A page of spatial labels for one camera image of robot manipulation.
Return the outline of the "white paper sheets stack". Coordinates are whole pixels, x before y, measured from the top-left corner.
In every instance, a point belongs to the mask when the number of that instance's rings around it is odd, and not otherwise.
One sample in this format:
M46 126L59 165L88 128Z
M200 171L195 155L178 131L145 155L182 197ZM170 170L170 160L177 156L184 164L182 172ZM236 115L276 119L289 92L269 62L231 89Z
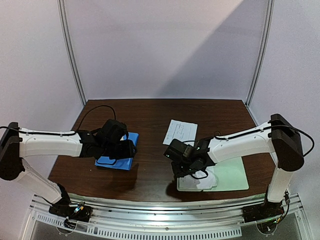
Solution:
M197 171L193 175L178 178L177 190L181 192L200 192L216 187L217 180L214 167L207 167L205 171L207 174L203 171Z

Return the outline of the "green clipboard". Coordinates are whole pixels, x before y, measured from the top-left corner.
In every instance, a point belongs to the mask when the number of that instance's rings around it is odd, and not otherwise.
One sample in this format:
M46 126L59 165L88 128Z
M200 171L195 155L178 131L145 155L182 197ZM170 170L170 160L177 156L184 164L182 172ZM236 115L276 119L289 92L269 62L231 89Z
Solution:
M229 159L216 164L214 174L217 186L201 192L228 192L249 189L249 183L241 157Z

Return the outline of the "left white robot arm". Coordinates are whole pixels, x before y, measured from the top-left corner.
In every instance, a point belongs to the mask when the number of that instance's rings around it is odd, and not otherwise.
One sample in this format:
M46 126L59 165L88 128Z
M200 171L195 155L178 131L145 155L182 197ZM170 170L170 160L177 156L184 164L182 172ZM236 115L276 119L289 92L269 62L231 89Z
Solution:
M111 160L133 158L137 153L125 124L108 120L95 130L69 132L37 131L20 128L17 122L4 126L0 140L0 178L16 181L44 198L63 216L74 213L74 205L63 186L51 182L27 162L32 156L69 156L75 158L108 157Z

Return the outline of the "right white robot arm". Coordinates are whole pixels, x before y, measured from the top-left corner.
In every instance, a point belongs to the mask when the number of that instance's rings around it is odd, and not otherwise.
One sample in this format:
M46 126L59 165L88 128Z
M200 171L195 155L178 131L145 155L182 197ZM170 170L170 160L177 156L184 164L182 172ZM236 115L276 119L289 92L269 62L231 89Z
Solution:
M266 201L258 208L262 218L269 218L278 210L293 173L305 163L302 135L310 137L276 113L269 121L254 128L202 138L193 141L193 145L189 140L175 138L163 155L171 161L176 178L190 176L200 181L210 176L208 167L222 162L257 154L276 154L277 164L266 191Z

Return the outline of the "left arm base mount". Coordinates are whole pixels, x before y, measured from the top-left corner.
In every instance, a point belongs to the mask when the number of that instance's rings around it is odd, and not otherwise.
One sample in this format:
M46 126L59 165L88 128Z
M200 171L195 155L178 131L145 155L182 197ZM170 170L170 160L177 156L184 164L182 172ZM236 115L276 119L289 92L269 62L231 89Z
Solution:
M93 208L85 202L72 203L67 193L61 194L61 199L56 203L51 203L49 213L65 218L63 226L74 230L77 222L88 223L93 212Z

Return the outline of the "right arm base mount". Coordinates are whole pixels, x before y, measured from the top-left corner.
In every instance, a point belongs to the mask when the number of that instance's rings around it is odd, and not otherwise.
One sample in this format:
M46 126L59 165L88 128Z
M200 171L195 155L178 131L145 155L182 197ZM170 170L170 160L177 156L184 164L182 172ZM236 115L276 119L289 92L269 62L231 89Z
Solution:
M289 209L289 200L284 209L282 202L269 202L265 199L263 203L244 206L241 211L245 223L255 223L257 230L267 236L276 231L278 225L287 216Z

